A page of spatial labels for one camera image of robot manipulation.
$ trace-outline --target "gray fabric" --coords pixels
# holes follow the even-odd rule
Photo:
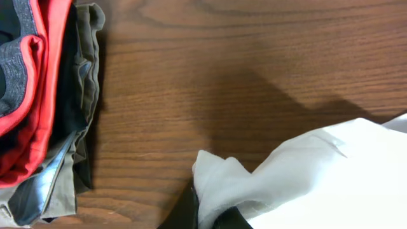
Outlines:
[[[20,21],[21,36],[0,46],[0,67],[6,80],[6,91],[0,99],[0,118],[14,112],[22,103],[27,86],[27,70],[20,43],[27,35],[38,35],[29,0],[13,0]]]
[[[75,80],[78,84],[82,111],[88,126],[92,123],[93,114],[99,98],[99,45],[96,32],[103,28],[105,15],[97,4],[77,6],[79,48],[74,66]],[[76,214],[76,193],[90,188],[90,169],[84,137],[88,128],[75,136],[71,149],[64,159],[64,164],[57,178],[50,203],[42,218],[56,218]],[[81,171],[73,171],[74,164],[81,163]]]
[[[49,149],[55,159],[47,168],[16,187],[0,190],[0,227],[30,227],[44,213],[75,132]]]

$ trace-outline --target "wood grain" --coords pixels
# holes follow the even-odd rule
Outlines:
[[[307,130],[407,108],[406,1],[95,2],[95,189],[77,216],[34,228],[156,228],[200,149],[253,170]]]

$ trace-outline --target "white garment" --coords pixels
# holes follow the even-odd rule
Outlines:
[[[383,126],[358,118],[307,132],[253,172],[205,151],[193,166],[198,228],[237,206],[254,229],[406,228],[407,117]]]

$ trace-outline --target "stack of folded clothes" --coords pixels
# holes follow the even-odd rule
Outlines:
[[[0,227],[76,213],[99,98],[96,4],[0,0]]]

